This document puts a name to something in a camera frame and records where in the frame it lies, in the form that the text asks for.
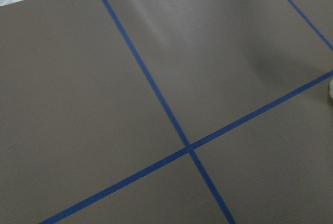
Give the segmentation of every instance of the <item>dark line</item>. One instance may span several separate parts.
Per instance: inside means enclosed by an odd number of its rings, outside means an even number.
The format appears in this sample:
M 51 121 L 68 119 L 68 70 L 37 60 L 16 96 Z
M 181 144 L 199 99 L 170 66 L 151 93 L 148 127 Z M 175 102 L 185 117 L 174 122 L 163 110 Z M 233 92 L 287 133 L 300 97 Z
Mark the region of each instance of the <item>dark line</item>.
M 265 106 L 263 106 L 263 107 L 255 110 L 255 111 L 251 112 L 250 114 L 248 114 L 248 115 L 246 115 L 246 116 L 244 116 L 244 117 L 242 117 L 242 118 L 240 118 L 240 119 L 232 122 L 231 124 L 228 124 L 225 127 L 223 127 L 221 129 L 219 129 L 219 130 L 217 130 L 217 131 L 215 131 L 215 132 L 213 132 L 213 133 L 205 136 L 204 138 L 202 138 L 202 139 L 194 142 L 192 144 L 192 146 L 194 147 L 194 149 L 197 149 L 200 146 L 203 146 L 204 144 L 210 142 L 211 140 L 213 140 L 213 139 L 215 139 L 215 138 L 217 138 L 217 137 L 219 137 L 219 136 L 221 136 L 221 135 L 229 132 L 230 130 L 232 130 L 234 128 L 237 128 L 238 126 L 240 126 L 240 125 L 242 125 L 242 124 L 250 121 L 251 119 L 253 119 L 253 118 L 255 118 L 255 117 L 263 114 L 264 112 L 266 112 L 266 111 L 268 111 L 268 110 L 270 110 L 270 109 L 278 106 L 279 104 L 281 104 L 281 103 L 289 100 L 290 98 L 295 97 L 296 95 L 304 92 L 305 90 L 310 89 L 311 87 L 313 87 L 313 86 L 319 84 L 320 82 L 322 82 L 322 81 L 330 78 L 331 76 L 333 76 L 333 71 L 330 71 L 330 72 L 328 72 L 328 73 L 320 76 L 319 78 L 317 78 L 317 79 L 315 79 L 315 80 L 313 80 L 313 81 L 311 81 L 311 82 L 309 82 L 309 83 L 307 83 L 307 84 L 305 84 L 305 85 L 297 88 L 296 90 L 293 90 L 292 92 L 290 92 L 290 93 L 288 93 L 288 94 L 286 94 L 286 95 L 284 95 L 284 96 L 282 96 L 282 97 L 274 100 L 273 102 L 271 102 L 269 104 L 266 104 Z
M 311 20 L 299 9 L 298 6 L 292 1 L 292 0 L 287 0 L 292 7 L 299 13 L 299 15 L 308 23 L 308 25 L 315 31 L 318 36 L 325 42 L 325 44 L 333 51 L 333 45 L 324 37 L 324 35 L 316 28 L 316 26 L 311 22 Z
M 127 185 L 134 183 L 135 181 L 149 175 L 150 173 L 154 172 L 155 170 L 164 167 L 168 165 L 169 163 L 175 161 L 176 159 L 182 157 L 183 155 L 187 154 L 188 151 L 186 148 L 183 148 L 172 155 L 167 156 L 166 158 L 159 160 L 158 162 L 140 170 L 139 172 L 127 177 L 124 180 L 121 180 L 120 182 L 98 192 L 97 194 L 94 194 L 93 196 L 90 196 L 89 198 L 80 201 L 79 203 L 76 203 L 75 205 L 65 209 L 64 211 L 61 211 L 60 213 L 40 222 L 40 224 L 54 224 L 57 223 L 66 217 L 82 210 L 85 207 L 88 207 L 89 205 L 109 196 L 110 194 L 126 187 Z
M 232 218 L 232 215 L 231 215 L 229 209 L 227 208 L 227 206 L 224 203 L 224 201 L 223 201 L 221 195 L 219 194 L 217 188 L 215 187 L 211 178 L 209 177 L 208 173 L 206 172 L 206 170 L 205 170 L 204 166 L 202 165 L 199 157 L 194 152 L 194 149 L 190 145 L 190 142 L 188 141 L 187 137 L 185 136 L 180 124 L 178 123 L 177 119 L 175 118 L 174 114 L 172 113 L 167 101 L 163 97 L 163 95 L 162 95 L 161 91 L 159 90 L 157 84 L 155 83 L 152 76 L 150 75 L 150 73 L 148 71 L 148 68 L 144 64 L 140 54 L 138 53 L 134 44 L 132 43 L 131 39 L 129 38 L 128 34 L 126 33 L 124 27 L 122 26 L 120 20 L 118 19 L 117 15 L 116 15 L 116 13 L 113 11 L 113 9 L 112 9 L 111 5 L 109 4 L 108 0 L 102 0 L 102 2 L 104 3 L 107 11 L 109 12 L 110 16 L 112 17 L 114 23 L 116 24 L 119 32 L 123 36 L 125 42 L 127 43 L 129 49 L 131 50 L 131 52 L 133 54 L 136 62 L 140 66 L 143 74 L 145 75 L 146 79 L 148 80 L 152 90 L 156 94 L 156 96 L 157 96 L 158 100 L 160 101 L 162 107 L 164 108 L 166 114 L 168 115 L 168 117 L 169 117 L 173 127 L 177 131 L 181 141 L 183 142 L 184 146 L 188 148 L 188 153 L 190 154 L 194 164 L 197 166 L 201 176 L 203 177 L 203 179 L 206 182 L 208 188 L 210 189 L 211 193 L 213 194 L 213 196 L 214 196 L 216 202 L 218 203 L 220 209 L 224 213 L 224 215 L 225 215 L 226 219 L 228 220 L 229 224 L 235 224 L 235 221 Z

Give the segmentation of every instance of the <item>blue line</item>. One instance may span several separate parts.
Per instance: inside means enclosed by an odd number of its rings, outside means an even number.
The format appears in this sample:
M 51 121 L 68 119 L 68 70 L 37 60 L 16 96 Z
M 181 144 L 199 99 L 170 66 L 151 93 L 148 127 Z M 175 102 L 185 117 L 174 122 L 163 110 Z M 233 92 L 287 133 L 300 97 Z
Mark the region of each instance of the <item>blue line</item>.
M 311 20 L 299 9 L 298 6 L 292 1 L 287 0 L 292 7 L 300 14 L 300 16 L 309 24 L 309 26 L 315 31 L 318 36 L 325 42 L 325 44 L 333 51 L 333 45 L 324 37 L 324 35 L 316 28 L 316 26 L 311 22 Z
M 187 154 L 188 151 L 186 148 L 183 148 L 175 153 L 173 153 L 172 155 L 169 155 L 167 156 L 166 158 L 142 169 L 141 171 L 127 177 L 126 179 L 98 192 L 97 194 L 94 194 L 93 196 L 90 196 L 89 198 L 83 200 L 83 201 L 80 201 L 79 203 L 65 209 L 64 211 L 40 222 L 40 224 L 54 224 L 54 223 L 57 223 L 63 219 L 65 219 L 66 217 L 82 210 L 83 208 L 85 207 L 88 207 L 89 205 L 107 197 L 108 195 L 112 194 L 112 193 L 115 193 L 116 191 L 126 187 L 127 185 L 143 178 L 144 176 L 154 172 L 155 170 L 163 167 L 163 166 L 166 166 L 167 164 L 175 161 L 176 159 L 182 157 L 183 155 Z
M 290 98 L 293 98 L 296 95 L 298 95 L 298 94 L 300 94 L 300 93 L 302 93 L 302 92 L 310 89 L 311 87 L 313 87 L 313 86 L 319 84 L 320 82 L 322 82 L 322 81 L 330 78 L 331 76 L 333 76 L 333 71 L 330 71 L 330 72 L 328 72 L 328 73 L 320 76 L 319 78 L 317 78 L 317 79 L 315 79 L 315 80 L 313 80 L 313 81 L 311 81 L 311 82 L 309 82 L 309 83 L 307 83 L 307 84 L 305 84 L 305 85 L 297 88 L 296 90 L 293 90 L 292 92 L 290 92 L 290 93 L 288 93 L 288 94 L 286 94 L 286 95 L 284 95 L 284 96 L 282 96 L 282 97 L 274 100 L 273 102 L 271 102 L 269 104 L 266 104 L 265 106 L 263 106 L 263 107 L 255 110 L 255 111 L 251 112 L 250 114 L 248 114 L 248 115 L 246 115 L 246 116 L 244 116 L 244 117 L 242 117 L 242 118 L 240 118 L 240 119 L 232 122 L 231 124 L 226 125 L 225 127 L 223 127 L 221 129 L 219 129 L 219 130 L 217 130 L 217 131 L 215 131 L 215 132 L 213 132 L 213 133 L 205 136 L 204 138 L 202 138 L 202 139 L 194 142 L 192 144 L 193 148 L 197 149 L 200 146 L 203 146 L 204 144 L 210 142 L 211 140 L 213 140 L 213 139 L 215 139 L 215 138 L 217 138 L 217 137 L 219 137 L 219 136 L 221 136 L 221 135 L 229 132 L 230 130 L 233 130 L 234 128 L 237 128 L 238 126 L 240 126 L 240 125 L 242 125 L 242 124 L 250 121 L 251 119 L 253 119 L 253 118 L 255 118 L 255 117 L 263 114 L 264 112 L 266 112 L 266 111 L 268 111 L 268 110 L 270 110 L 270 109 L 278 106 L 279 104 L 281 104 L 281 103 L 289 100 Z
M 138 51 L 134 47 L 131 39 L 129 38 L 128 34 L 126 33 L 126 31 L 125 31 L 124 27 L 122 26 L 120 20 L 118 19 L 117 15 L 113 11 L 113 9 L 112 9 L 111 5 L 109 4 L 108 0 L 102 0 L 102 2 L 104 3 L 106 9 L 108 10 L 108 12 L 109 12 L 110 16 L 112 17 L 114 23 L 116 24 L 119 32 L 121 33 L 125 42 L 127 43 L 128 47 L 130 48 L 134 58 L 136 59 L 137 63 L 139 64 L 139 66 L 140 66 L 142 72 L 144 73 L 146 79 L 148 80 L 152 90 L 154 91 L 158 100 L 160 101 L 161 105 L 163 106 L 163 108 L 164 108 L 166 114 L 168 115 L 173 127 L 177 131 L 181 141 L 183 142 L 184 146 L 188 149 L 189 155 L 191 156 L 194 164 L 197 166 L 201 176 L 205 180 L 208 188 L 210 189 L 211 193 L 213 194 L 213 196 L 214 196 L 215 200 L 217 201 L 220 209 L 222 210 L 224 216 L 226 217 L 226 219 L 228 220 L 228 222 L 230 224 L 235 224 L 235 221 L 234 221 L 229 209 L 227 208 L 227 206 L 224 203 L 224 201 L 223 201 L 221 195 L 219 194 L 217 188 L 215 187 L 214 183 L 212 182 L 211 178 L 209 177 L 208 173 L 206 172 L 205 168 L 203 167 L 199 157 L 194 152 L 193 147 L 191 146 L 190 142 L 188 141 L 187 137 L 185 136 L 180 124 L 178 123 L 176 117 L 172 113 L 168 103 L 166 102 L 165 98 L 163 97 L 163 95 L 162 95 L 161 91 L 159 90 L 157 84 L 155 83 L 152 76 L 150 75 L 150 73 L 149 73 L 146 65 L 144 64 L 140 54 L 138 53 Z

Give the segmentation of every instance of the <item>blue tape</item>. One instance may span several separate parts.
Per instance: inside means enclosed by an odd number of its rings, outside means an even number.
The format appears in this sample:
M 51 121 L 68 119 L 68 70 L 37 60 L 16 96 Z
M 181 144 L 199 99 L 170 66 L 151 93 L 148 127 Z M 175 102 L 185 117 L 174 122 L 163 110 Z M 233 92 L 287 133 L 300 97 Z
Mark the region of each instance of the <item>blue tape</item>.
M 324 37 L 324 35 L 316 28 L 316 26 L 311 22 L 311 20 L 296 6 L 292 0 L 287 0 L 292 7 L 300 14 L 300 16 L 308 23 L 308 25 L 315 31 L 318 36 L 325 42 L 325 44 L 333 51 L 333 45 Z
M 40 222 L 40 224 L 54 224 L 57 223 L 65 218 L 67 218 L 68 216 L 82 210 L 85 207 L 88 207 L 89 205 L 92 205 L 93 203 L 107 197 L 108 195 L 115 193 L 116 191 L 126 187 L 127 185 L 134 183 L 135 181 L 137 181 L 138 179 L 143 178 L 144 176 L 154 172 L 155 170 L 166 166 L 167 164 L 175 161 L 176 159 L 182 157 L 183 155 L 187 154 L 188 151 L 186 148 L 183 148 L 175 153 L 173 153 L 172 155 L 167 156 L 166 158 L 144 168 L 143 170 L 127 177 L 126 179 L 98 192 L 97 194 L 94 194 L 93 196 L 90 196 L 89 198 L 80 201 L 79 203 L 65 209 L 64 211 Z
M 242 125 L 242 124 L 250 121 L 251 119 L 253 119 L 253 118 L 255 118 L 255 117 L 263 114 L 264 112 L 266 112 L 266 111 L 268 111 L 268 110 L 270 110 L 270 109 L 278 106 L 279 104 L 281 104 L 281 103 L 289 100 L 290 98 L 293 98 L 296 95 L 298 95 L 298 94 L 300 94 L 300 93 L 302 93 L 302 92 L 310 89 L 311 87 L 313 87 L 313 86 L 319 84 L 320 82 L 322 82 L 322 81 L 330 78 L 331 76 L 333 76 L 333 71 L 330 71 L 330 72 L 328 72 L 328 73 L 320 76 L 319 78 L 317 78 L 317 79 L 315 79 L 315 80 L 313 80 L 313 81 L 311 81 L 311 82 L 309 82 L 309 83 L 307 83 L 307 84 L 305 84 L 305 85 L 297 88 L 296 90 L 291 91 L 290 93 L 288 93 L 288 94 L 286 94 L 286 95 L 284 95 L 284 96 L 282 96 L 282 97 L 274 100 L 273 102 L 271 102 L 269 104 L 266 104 L 265 106 L 263 106 L 263 107 L 255 110 L 255 111 L 251 112 L 250 114 L 248 114 L 248 115 L 246 115 L 246 116 L 244 116 L 244 117 L 242 117 L 242 118 L 240 118 L 240 119 L 232 122 L 231 124 L 228 124 L 227 126 L 225 126 L 225 127 L 221 128 L 221 129 L 219 129 L 219 130 L 217 130 L 217 131 L 215 131 L 215 132 L 213 132 L 213 133 L 205 136 L 204 138 L 202 138 L 202 139 L 196 141 L 195 143 L 193 143 L 192 144 L 193 148 L 197 149 L 200 146 L 203 146 L 204 144 L 210 142 L 211 140 L 213 140 L 213 139 L 215 139 L 215 138 L 217 138 L 217 137 L 219 137 L 219 136 L 221 136 L 221 135 L 229 132 L 230 130 L 233 130 L 234 128 L 237 128 L 238 126 L 240 126 L 240 125 Z
M 229 224 L 235 224 L 235 221 L 234 221 L 229 209 L 227 208 L 226 204 L 224 203 L 221 195 L 219 194 L 217 188 L 215 187 L 214 183 L 212 182 L 211 178 L 209 177 L 207 171 L 203 167 L 199 157 L 194 152 L 193 147 L 191 146 L 190 142 L 188 141 L 187 137 L 185 136 L 180 124 L 178 123 L 176 117 L 172 113 L 167 101 L 163 97 L 163 95 L 162 95 L 160 89 L 158 88 L 157 84 L 155 83 L 154 79 L 150 75 L 150 73 L 149 73 L 146 65 L 144 64 L 140 54 L 138 53 L 138 51 L 134 47 L 131 39 L 129 38 L 128 34 L 126 33 L 126 31 L 125 31 L 124 27 L 122 26 L 120 20 L 118 19 L 117 15 L 113 11 L 113 9 L 112 9 L 111 5 L 109 4 L 108 0 L 102 0 L 102 2 L 104 3 L 107 11 L 109 12 L 110 16 L 112 17 L 114 23 L 116 24 L 119 32 L 121 33 L 125 42 L 127 43 L 128 47 L 130 48 L 136 62 L 139 64 L 139 66 L 140 66 L 142 72 L 144 73 L 146 79 L 148 80 L 152 90 L 156 94 L 158 100 L 160 101 L 162 107 L 164 108 L 166 114 L 168 115 L 169 120 L 171 121 L 173 127 L 177 131 L 181 141 L 183 142 L 184 146 L 188 149 L 189 155 L 191 156 L 191 158 L 192 158 L 194 164 L 196 165 L 196 167 L 198 168 L 198 170 L 199 170 L 201 176 L 203 177 L 204 181 L 206 182 L 209 190 L 213 194 L 213 196 L 214 196 L 216 202 L 218 203 L 220 209 L 222 210 L 222 212 L 225 215 L 226 219 L 228 220 Z

